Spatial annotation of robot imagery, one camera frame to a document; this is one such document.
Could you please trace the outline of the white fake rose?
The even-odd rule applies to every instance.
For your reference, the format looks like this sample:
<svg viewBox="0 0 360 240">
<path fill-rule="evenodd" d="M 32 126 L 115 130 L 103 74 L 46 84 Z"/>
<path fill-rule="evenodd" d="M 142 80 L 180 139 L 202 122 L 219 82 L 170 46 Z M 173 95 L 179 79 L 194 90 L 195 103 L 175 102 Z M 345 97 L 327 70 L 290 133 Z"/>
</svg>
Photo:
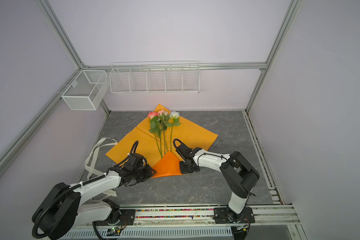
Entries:
<svg viewBox="0 0 360 240">
<path fill-rule="evenodd" d="M 170 128 L 170 152 L 172 152 L 172 139 L 173 139 L 173 131 L 174 127 L 180 126 L 180 113 L 176 111 L 172 111 L 169 115 L 169 120 L 166 123 L 166 126 Z"/>
</svg>

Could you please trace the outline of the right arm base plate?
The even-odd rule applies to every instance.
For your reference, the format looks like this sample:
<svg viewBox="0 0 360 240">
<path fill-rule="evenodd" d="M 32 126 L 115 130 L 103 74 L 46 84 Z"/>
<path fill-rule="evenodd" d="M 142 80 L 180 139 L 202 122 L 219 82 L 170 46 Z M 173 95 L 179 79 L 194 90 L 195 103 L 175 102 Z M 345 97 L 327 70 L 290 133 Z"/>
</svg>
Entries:
<svg viewBox="0 0 360 240">
<path fill-rule="evenodd" d="M 229 207 L 214 208 L 216 224 L 252 224 L 255 222 L 252 208 L 246 206 L 239 214 Z"/>
</svg>

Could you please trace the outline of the orange yellow wrapping paper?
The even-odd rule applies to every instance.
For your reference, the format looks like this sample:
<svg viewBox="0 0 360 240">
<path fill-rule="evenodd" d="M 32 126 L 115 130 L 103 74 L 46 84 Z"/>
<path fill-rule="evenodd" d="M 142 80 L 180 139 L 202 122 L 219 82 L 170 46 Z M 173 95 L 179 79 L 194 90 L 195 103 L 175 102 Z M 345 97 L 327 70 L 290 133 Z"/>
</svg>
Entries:
<svg viewBox="0 0 360 240">
<path fill-rule="evenodd" d="M 178 176 L 181 174 L 179 162 L 183 159 L 175 151 L 174 139 L 179 139 L 192 149 L 200 147 L 208 150 L 218 137 L 184 117 L 179 117 L 179 122 L 179 126 L 169 127 L 159 138 L 149 132 L 150 119 L 146 117 L 109 150 L 106 156 L 118 164 L 127 157 L 133 143 L 139 141 L 137 153 L 143 155 L 148 164 L 157 171 L 154 178 Z"/>
</svg>

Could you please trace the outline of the cream printed ribbon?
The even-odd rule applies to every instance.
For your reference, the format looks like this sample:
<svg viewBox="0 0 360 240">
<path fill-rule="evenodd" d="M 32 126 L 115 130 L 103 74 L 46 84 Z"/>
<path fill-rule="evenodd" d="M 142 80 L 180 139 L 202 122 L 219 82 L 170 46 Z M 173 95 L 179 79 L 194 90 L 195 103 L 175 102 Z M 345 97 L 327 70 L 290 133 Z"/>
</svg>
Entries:
<svg viewBox="0 0 360 240">
<path fill-rule="evenodd" d="M 92 175 L 100 176 L 103 173 L 96 169 L 96 163 L 98 161 L 100 148 L 102 147 L 110 147 L 116 146 L 118 141 L 113 138 L 101 138 L 91 149 L 90 154 L 84 161 L 84 169 L 88 172 L 87 180 L 90 179 Z"/>
</svg>

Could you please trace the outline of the pink fake rose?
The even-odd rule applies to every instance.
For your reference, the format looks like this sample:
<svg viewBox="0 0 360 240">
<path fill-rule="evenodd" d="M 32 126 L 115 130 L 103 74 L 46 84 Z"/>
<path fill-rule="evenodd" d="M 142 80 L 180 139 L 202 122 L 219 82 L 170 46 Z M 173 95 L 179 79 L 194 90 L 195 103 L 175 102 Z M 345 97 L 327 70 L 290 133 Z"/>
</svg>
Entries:
<svg viewBox="0 0 360 240">
<path fill-rule="evenodd" d="M 161 122 L 158 112 L 148 113 L 148 118 L 150 122 L 149 132 L 155 136 L 155 141 L 158 147 L 159 154 L 161 158 L 163 157 L 162 144 L 161 144 Z"/>
</svg>

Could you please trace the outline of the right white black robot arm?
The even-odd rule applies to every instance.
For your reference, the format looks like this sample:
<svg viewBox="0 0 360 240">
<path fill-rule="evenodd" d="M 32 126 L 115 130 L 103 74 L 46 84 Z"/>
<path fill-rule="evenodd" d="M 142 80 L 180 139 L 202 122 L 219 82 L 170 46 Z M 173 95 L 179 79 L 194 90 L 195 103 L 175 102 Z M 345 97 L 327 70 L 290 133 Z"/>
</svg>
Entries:
<svg viewBox="0 0 360 240">
<path fill-rule="evenodd" d="M 259 172 L 240 153 L 217 154 L 202 148 L 189 148 L 179 139 L 173 140 L 176 153 L 183 159 L 180 161 L 182 174 L 198 173 L 202 167 L 220 172 L 232 191 L 227 207 L 227 214 L 232 221 L 244 215 L 244 209 L 250 196 L 255 196 L 253 188 L 260 179 Z"/>
</svg>

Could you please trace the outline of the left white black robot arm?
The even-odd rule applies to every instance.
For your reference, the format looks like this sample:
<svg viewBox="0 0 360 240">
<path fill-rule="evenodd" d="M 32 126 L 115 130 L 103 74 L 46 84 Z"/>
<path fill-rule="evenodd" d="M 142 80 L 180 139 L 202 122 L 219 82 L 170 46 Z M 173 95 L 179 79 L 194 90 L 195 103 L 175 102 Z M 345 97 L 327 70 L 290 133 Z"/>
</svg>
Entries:
<svg viewBox="0 0 360 240">
<path fill-rule="evenodd" d="M 135 141 L 127 157 L 99 176 L 72 185 L 55 185 L 32 216 L 32 236 L 57 240 L 76 226 L 97 222 L 126 227 L 130 217 L 115 202 L 104 199 L 84 206 L 91 198 L 120 186 L 130 187 L 152 178 L 157 171 L 136 152 Z"/>
</svg>

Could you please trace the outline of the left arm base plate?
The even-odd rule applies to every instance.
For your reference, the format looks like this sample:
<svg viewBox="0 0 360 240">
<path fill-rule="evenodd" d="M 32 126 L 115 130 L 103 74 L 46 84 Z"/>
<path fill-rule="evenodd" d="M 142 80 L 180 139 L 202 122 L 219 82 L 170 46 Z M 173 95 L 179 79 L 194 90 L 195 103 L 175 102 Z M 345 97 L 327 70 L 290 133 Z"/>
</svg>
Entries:
<svg viewBox="0 0 360 240">
<path fill-rule="evenodd" d="M 135 220 L 135 209 L 113 210 L 111 214 L 102 221 L 95 221 L 96 226 L 131 226 Z"/>
</svg>

